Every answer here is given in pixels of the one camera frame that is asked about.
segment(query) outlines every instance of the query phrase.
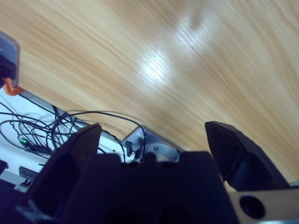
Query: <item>metal mount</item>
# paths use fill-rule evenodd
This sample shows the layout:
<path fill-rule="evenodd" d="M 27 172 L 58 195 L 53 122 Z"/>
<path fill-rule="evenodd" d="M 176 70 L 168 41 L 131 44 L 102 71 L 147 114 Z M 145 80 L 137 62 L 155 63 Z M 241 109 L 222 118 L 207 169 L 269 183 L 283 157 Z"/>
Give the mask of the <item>metal mount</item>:
<path fill-rule="evenodd" d="M 152 130 L 143 127 L 146 137 L 145 153 L 153 153 L 156 155 L 157 161 L 178 162 L 180 153 L 183 150 Z M 144 135 L 141 128 L 136 128 L 122 142 L 126 147 L 126 142 L 132 143 L 132 150 L 135 152 L 135 161 L 140 161 L 143 153 Z"/>

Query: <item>hole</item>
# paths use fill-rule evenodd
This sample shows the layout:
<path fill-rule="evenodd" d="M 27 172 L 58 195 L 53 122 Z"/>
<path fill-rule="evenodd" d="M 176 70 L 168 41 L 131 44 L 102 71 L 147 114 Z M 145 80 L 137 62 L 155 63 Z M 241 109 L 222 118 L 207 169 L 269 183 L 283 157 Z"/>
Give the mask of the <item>hole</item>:
<path fill-rule="evenodd" d="M 263 203 L 253 196 L 242 196 L 240 199 L 240 206 L 251 218 L 260 219 L 266 214 Z"/>

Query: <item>orange clip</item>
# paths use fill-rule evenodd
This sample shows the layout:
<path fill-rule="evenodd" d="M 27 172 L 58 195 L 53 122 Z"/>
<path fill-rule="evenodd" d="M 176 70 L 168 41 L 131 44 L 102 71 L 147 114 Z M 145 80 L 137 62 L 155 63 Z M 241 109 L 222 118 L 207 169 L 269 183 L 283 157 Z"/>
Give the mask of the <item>orange clip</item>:
<path fill-rule="evenodd" d="M 24 90 L 19 87 L 19 86 L 16 86 L 14 87 L 13 86 L 13 81 L 11 78 L 2 78 L 5 82 L 4 84 L 4 90 L 6 92 L 7 95 L 9 96 L 16 96 L 16 95 L 19 95 L 21 92 L 23 92 Z"/>

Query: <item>wooden table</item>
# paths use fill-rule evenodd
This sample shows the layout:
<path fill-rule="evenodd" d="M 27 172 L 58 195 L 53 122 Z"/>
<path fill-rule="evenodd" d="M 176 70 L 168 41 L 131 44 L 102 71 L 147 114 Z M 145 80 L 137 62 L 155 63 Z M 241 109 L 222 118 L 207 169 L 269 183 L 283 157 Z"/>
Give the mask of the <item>wooden table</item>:
<path fill-rule="evenodd" d="M 0 0 L 20 87 L 63 110 L 134 117 L 188 151 L 232 124 L 299 180 L 299 1 Z M 134 125 L 86 115 L 123 138 Z"/>

